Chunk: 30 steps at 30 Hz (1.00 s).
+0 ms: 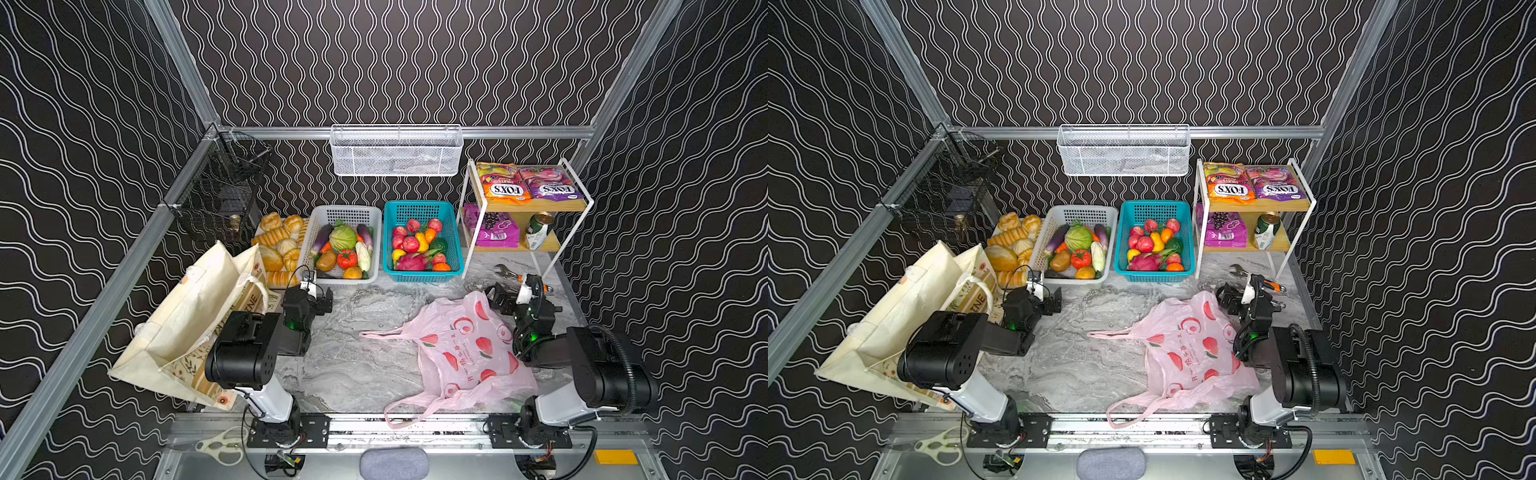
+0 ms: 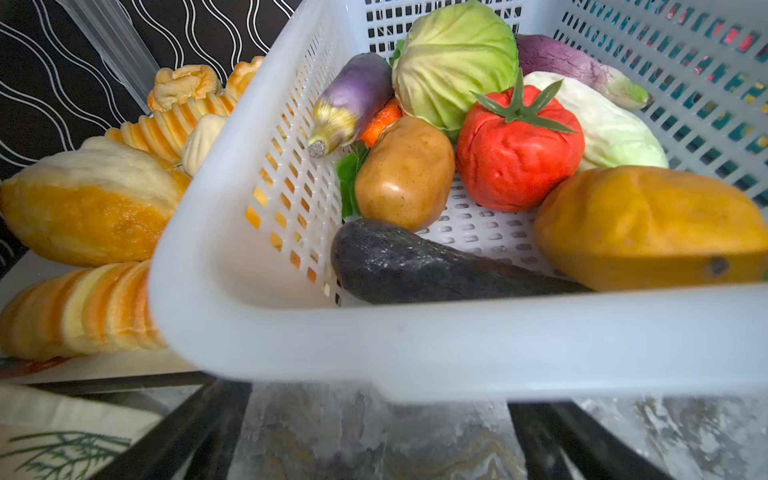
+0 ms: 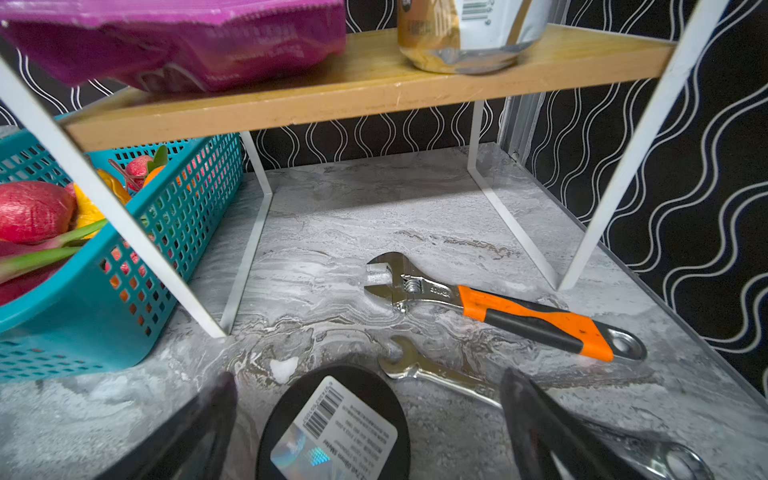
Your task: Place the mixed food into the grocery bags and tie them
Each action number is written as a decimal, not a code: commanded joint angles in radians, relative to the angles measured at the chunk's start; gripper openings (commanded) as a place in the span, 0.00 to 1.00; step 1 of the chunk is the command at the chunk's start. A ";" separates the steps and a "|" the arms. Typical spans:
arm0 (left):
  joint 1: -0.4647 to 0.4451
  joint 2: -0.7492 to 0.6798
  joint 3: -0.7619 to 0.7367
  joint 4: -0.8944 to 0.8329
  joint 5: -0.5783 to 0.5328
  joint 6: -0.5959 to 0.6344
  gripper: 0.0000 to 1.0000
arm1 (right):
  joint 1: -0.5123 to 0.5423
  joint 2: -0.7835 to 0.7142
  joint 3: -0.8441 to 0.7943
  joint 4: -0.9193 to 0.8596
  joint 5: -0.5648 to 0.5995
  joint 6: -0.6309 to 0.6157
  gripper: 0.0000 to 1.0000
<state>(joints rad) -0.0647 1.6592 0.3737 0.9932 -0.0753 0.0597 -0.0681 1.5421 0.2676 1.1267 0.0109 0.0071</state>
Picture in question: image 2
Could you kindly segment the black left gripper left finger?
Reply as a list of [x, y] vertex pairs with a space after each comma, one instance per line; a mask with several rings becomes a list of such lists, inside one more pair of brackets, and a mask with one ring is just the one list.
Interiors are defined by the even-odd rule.
[[252, 385], [212, 381], [137, 443], [97, 472], [96, 479], [225, 479], [241, 433]]

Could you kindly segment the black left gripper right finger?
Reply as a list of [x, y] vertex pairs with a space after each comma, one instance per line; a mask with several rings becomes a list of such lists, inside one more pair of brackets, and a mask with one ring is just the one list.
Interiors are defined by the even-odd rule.
[[667, 479], [572, 401], [508, 404], [530, 479]]

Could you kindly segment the cream canvas tote bag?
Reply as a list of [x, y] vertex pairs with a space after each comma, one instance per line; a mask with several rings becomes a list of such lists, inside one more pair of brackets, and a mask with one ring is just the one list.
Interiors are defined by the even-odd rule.
[[162, 416], [146, 410], [1, 385], [1, 477], [87, 479]]

